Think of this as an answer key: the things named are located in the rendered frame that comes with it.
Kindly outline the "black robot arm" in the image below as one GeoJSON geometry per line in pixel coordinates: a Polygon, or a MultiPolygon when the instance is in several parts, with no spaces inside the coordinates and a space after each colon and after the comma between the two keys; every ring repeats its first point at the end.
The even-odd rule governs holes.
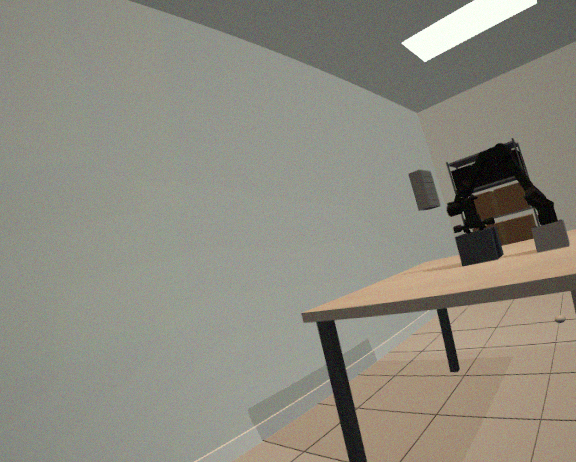
{"type": "Polygon", "coordinates": [[[546,196],[532,184],[515,160],[514,153],[508,145],[497,143],[494,147],[486,151],[481,151],[478,156],[467,177],[457,187],[454,202],[447,203],[447,212],[450,217],[459,215],[463,211],[476,209],[474,200],[477,199],[477,197],[472,194],[475,188],[475,181],[478,179],[485,163],[489,159],[499,158],[505,162],[512,174],[515,175],[515,178],[519,181],[519,184],[523,187],[526,194],[524,199],[528,202],[528,205],[539,210],[538,220],[540,225],[543,226],[558,221],[554,211],[554,202],[548,200],[546,196]]]}

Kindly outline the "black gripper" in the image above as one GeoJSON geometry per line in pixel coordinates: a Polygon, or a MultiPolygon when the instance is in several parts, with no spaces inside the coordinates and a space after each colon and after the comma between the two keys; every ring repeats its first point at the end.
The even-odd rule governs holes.
{"type": "Polygon", "coordinates": [[[467,211],[464,212],[464,214],[465,214],[465,218],[466,218],[467,225],[463,225],[463,226],[461,226],[461,225],[456,225],[456,226],[454,226],[454,232],[455,232],[455,233],[462,232],[462,230],[464,230],[464,231],[463,231],[464,233],[469,234],[469,233],[471,233],[471,231],[470,231],[469,228],[476,227],[476,226],[480,226],[480,227],[479,227],[479,231],[481,231],[481,230],[483,230],[483,228],[486,228],[486,224],[487,224],[487,225],[489,225],[489,224],[495,224],[495,221],[494,221],[494,218],[493,218],[493,217],[487,218],[487,219],[485,219],[485,221],[483,221],[483,222],[479,222],[477,209],[467,210],[467,211]],[[475,224],[475,223],[477,223],[477,224],[475,224]],[[469,224],[473,224],[473,225],[469,225],[469,224]]]}

